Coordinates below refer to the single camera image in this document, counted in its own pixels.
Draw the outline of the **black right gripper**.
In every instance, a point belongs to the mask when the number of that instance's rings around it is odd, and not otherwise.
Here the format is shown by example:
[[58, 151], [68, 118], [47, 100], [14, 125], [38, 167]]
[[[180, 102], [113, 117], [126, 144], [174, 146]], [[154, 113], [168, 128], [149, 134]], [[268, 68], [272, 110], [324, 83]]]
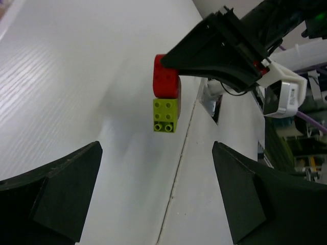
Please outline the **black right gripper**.
[[268, 72], [268, 50], [314, 12], [314, 1], [262, 1], [240, 16], [212, 13], [164, 57], [182, 76], [251, 88]]

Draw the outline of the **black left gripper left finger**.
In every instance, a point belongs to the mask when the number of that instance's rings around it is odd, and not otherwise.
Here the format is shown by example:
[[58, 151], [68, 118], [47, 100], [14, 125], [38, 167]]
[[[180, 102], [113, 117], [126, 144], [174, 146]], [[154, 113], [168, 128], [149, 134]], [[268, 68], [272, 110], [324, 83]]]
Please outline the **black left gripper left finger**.
[[1, 244], [80, 242], [103, 150], [92, 142], [1, 181]]

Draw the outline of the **red curved lego brick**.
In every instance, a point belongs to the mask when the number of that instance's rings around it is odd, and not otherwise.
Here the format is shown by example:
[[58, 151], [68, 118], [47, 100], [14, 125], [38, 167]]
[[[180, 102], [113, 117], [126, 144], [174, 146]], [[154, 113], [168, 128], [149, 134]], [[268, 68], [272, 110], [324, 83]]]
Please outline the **red curved lego brick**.
[[181, 82], [178, 70], [165, 68], [161, 59], [164, 54], [158, 54], [154, 59], [153, 67], [153, 93], [155, 99], [178, 99], [179, 114], [181, 107]]

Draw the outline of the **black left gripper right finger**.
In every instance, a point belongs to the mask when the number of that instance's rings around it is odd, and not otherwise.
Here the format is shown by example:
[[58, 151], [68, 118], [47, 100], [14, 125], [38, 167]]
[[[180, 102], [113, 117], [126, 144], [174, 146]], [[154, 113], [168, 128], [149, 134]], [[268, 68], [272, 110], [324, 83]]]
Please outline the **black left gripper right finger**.
[[234, 244], [326, 244], [326, 185], [212, 148]]

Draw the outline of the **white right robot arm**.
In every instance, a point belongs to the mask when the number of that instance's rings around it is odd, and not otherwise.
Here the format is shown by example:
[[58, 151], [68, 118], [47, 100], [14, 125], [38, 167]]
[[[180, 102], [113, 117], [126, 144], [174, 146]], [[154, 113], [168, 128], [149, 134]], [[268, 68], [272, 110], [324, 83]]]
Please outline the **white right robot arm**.
[[[302, 22], [307, 24], [302, 35], [314, 41], [277, 53]], [[270, 60], [290, 70], [326, 64], [326, 1], [263, 1], [242, 18], [222, 7], [200, 21], [161, 64], [242, 92], [256, 86]]]

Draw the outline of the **lime green lego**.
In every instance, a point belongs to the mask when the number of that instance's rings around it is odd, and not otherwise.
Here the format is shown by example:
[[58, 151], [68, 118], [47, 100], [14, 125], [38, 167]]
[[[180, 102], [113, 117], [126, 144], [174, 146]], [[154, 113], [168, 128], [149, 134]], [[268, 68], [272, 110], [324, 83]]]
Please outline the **lime green lego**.
[[155, 132], [174, 133], [178, 118], [178, 99], [153, 100], [153, 129]]

